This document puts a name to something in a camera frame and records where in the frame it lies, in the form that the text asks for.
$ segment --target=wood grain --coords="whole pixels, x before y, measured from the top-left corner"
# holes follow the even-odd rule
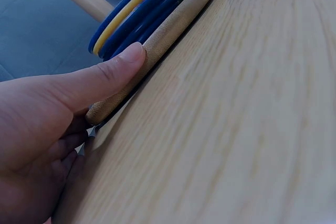
[[[336,0],[214,0],[55,223],[334,223]]]

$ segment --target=blue rubber band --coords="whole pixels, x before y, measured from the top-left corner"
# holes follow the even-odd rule
[[[163,1],[164,0],[144,0],[105,41],[104,45],[99,50],[99,57],[103,59],[110,58],[120,46],[120,43],[122,43],[129,33],[134,30],[136,25],[146,18],[147,15],[150,15],[151,11]]]
[[[90,40],[89,43],[89,52],[93,53],[94,45],[96,44],[98,38],[102,34],[102,32],[105,30],[105,28],[111,23],[111,21],[115,18],[115,16],[125,7],[126,4],[131,0],[122,0],[115,9],[111,12],[111,14],[101,23],[99,28],[97,29],[96,33],[93,35],[93,37]]]
[[[113,53],[112,57],[123,52],[130,44],[138,41],[144,43],[168,15],[178,6],[179,0],[165,0],[157,6],[137,27],[129,34],[122,44]]]

